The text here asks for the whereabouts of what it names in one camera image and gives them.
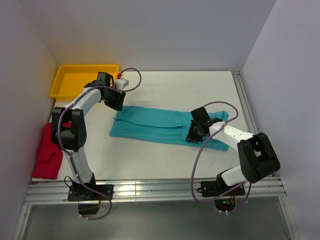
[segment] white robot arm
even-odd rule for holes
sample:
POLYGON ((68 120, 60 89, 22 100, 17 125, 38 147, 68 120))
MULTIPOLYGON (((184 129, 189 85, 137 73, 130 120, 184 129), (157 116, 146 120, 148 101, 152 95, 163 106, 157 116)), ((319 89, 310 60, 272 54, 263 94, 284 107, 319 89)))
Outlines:
POLYGON ((203 137, 209 137, 218 132, 213 139, 238 151, 240 161, 240 165, 218 174, 216 181, 202 182, 202 187, 206 184, 205 190, 202 189, 202 196, 215 197, 247 181, 256 183, 280 169, 280 162, 266 134, 244 132, 226 125, 219 118, 210 119, 204 107, 193 110, 191 115, 193 120, 191 120, 186 141, 200 143, 203 137))
POLYGON ((87 131, 85 125, 85 115, 89 110, 97 103, 104 101, 104 103, 117 111, 121 111, 123 107, 123 101, 125 98, 125 92, 123 88, 129 85, 129 81, 126 79, 117 79, 113 81, 113 77, 106 72, 98 72, 97 79, 91 83, 88 83, 82 93, 71 103, 64 107, 55 107, 52 110, 52 130, 51 140, 57 144, 61 149, 58 139, 58 125, 62 112, 68 108, 68 111, 63 115, 62 124, 60 126, 61 142, 64 148, 69 154, 63 152, 67 157, 69 165, 72 170, 72 190, 70 193, 78 198, 83 196, 93 196, 94 194, 83 187, 79 182, 78 176, 81 177, 82 183, 87 187, 97 190, 99 187, 96 185, 95 175, 91 171, 86 158, 84 145, 87 139, 87 131), (97 88, 97 86, 107 86, 113 89, 97 88), (64 123, 71 123, 71 127, 64 126, 64 123))

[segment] red towel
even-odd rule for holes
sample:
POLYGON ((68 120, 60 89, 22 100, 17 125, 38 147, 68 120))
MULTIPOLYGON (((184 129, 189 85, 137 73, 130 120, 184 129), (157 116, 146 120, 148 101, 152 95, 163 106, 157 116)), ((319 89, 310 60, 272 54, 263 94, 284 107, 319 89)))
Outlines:
POLYGON ((33 178, 57 179, 61 167, 63 153, 56 144, 51 141, 52 124, 44 127, 43 139, 36 158, 33 178))

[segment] yellow tray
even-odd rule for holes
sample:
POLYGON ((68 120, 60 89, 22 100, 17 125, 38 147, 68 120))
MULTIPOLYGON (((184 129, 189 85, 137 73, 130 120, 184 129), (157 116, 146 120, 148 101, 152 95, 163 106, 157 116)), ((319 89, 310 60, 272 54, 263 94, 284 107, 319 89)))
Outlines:
POLYGON ((49 95, 56 100, 71 101, 87 83, 97 79, 98 72, 111 74, 116 80, 118 71, 118 65, 62 64, 56 72, 49 95))

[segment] white tabletop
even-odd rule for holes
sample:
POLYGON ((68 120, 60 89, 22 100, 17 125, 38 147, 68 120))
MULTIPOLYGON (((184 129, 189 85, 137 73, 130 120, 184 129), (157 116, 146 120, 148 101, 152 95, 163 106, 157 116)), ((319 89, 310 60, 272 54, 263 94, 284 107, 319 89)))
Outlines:
MULTIPOLYGON (((248 131, 237 90, 229 71, 146 71, 142 72, 139 88, 128 92, 126 106, 141 106, 190 112, 206 103, 226 101, 239 110, 232 126, 248 131)), ((123 77, 132 88, 139 80, 136 72, 126 72, 123 77)), ((55 107, 67 102, 56 101, 55 107)), ((231 107, 215 104, 206 107, 210 113, 227 111, 231 107)), ((97 180, 148 180, 190 178, 198 153, 197 147, 140 141, 109 136, 116 111, 103 102, 96 104, 85 116, 87 140, 85 154, 97 180)), ((212 178, 222 171, 239 165, 238 153, 205 149, 200 157, 196 178, 212 178)), ((68 161, 63 157, 57 180, 72 176, 68 161)))

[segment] teal cloth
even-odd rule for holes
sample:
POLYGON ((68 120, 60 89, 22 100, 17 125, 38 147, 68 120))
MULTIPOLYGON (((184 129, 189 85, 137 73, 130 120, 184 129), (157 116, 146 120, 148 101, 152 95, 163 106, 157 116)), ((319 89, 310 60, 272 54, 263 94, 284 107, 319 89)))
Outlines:
MULTIPOLYGON (((229 117, 226 111, 209 113, 209 115, 212 119, 220 118, 223 121, 228 120, 229 117)), ((122 111, 116 113, 110 136, 199 148, 202 143, 186 141, 191 119, 193 119, 191 113, 186 111, 123 106, 122 111)), ((215 139, 211 139, 205 147, 228 150, 228 145, 215 139)))

